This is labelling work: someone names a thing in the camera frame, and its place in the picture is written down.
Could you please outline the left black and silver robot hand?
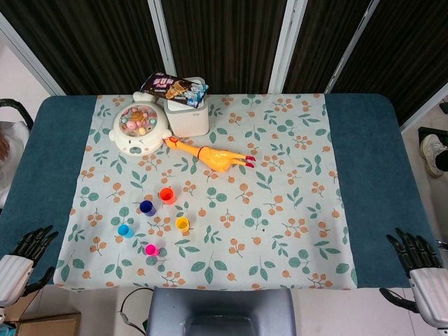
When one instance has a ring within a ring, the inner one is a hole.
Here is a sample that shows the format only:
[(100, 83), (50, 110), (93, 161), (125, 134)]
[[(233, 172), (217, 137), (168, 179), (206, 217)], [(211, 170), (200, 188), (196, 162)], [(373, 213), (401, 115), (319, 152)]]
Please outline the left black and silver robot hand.
[(42, 289), (52, 279), (54, 266), (50, 266), (37, 282), (29, 283), (39, 260), (58, 234), (52, 225), (28, 232), (12, 252), (1, 258), (1, 312), (21, 297)]

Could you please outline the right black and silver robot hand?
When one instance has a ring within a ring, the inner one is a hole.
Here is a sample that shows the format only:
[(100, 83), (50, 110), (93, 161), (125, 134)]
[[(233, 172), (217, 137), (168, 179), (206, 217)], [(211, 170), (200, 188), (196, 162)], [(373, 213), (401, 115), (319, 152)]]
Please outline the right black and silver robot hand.
[(387, 288), (380, 288), (382, 296), (399, 308), (418, 314), (438, 335), (447, 334), (447, 269), (442, 266), (438, 254), (420, 235), (414, 236), (400, 228), (395, 229), (398, 238), (388, 234), (405, 275), (414, 300), (407, 300)]

